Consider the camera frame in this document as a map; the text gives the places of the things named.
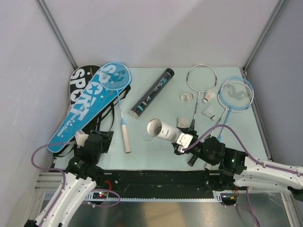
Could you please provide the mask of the white shuttlecock tube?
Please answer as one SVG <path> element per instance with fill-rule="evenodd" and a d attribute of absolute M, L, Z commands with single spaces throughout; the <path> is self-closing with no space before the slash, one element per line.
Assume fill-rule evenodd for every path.
<path fill-rule="evenodd" d="M 151 119 L 148 122 L 147 133 L 151 137 L 157 137 L 172 143 L 177 143 L 185 135 L 180 129 L 168 125 L 157 118 Z"/>

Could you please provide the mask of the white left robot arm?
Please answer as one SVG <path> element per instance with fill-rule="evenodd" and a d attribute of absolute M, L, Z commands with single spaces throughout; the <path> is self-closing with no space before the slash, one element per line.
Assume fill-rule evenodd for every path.
<path fill-rule="evenodd" d="M 28 220 L 26 227 L 66 227 L 92 190 L 105 184 L 106 190 L 111 190 L 109 178 L 97 164 L 101 154 L 108 152 L 113 135 L 113 131 L 92 130 L 90 134 L 78 131 L 74 140 L 63 143 L 73 145 L 76 154 L 65 170 L 54 169 L 63 179 L 45 209 L 34 220 Z"/>

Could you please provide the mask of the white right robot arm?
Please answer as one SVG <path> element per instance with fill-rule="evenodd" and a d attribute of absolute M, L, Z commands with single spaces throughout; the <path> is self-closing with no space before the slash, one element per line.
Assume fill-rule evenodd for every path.
<path fill-rule="evenodd" d="M 172 145 L 175 154 L 193 154 L 209 166 L 218 166 L 219 185 L 228 190 L 236 187 L 257 187 L 291 194 L 303 200 L 303 168 L 288 166 L 228 148 L 216 137 L 199 137 L 190 128 L 176 128 Z"/>

